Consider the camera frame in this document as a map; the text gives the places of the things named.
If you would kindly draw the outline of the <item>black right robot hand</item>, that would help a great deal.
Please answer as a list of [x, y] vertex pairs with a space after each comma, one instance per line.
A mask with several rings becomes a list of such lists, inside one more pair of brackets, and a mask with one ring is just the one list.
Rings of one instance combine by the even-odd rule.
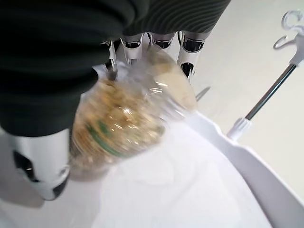
[[206, 38], [227, 0], [3, 0], [0, 3], [0, 125], [13, 141], [15, 166], [45, 200], [68, 177], [69, 129], [94, 66], [120, 39], [139, 58], [143, 33], [167, 48], [183, 32], [178, 64], [194, 74]]

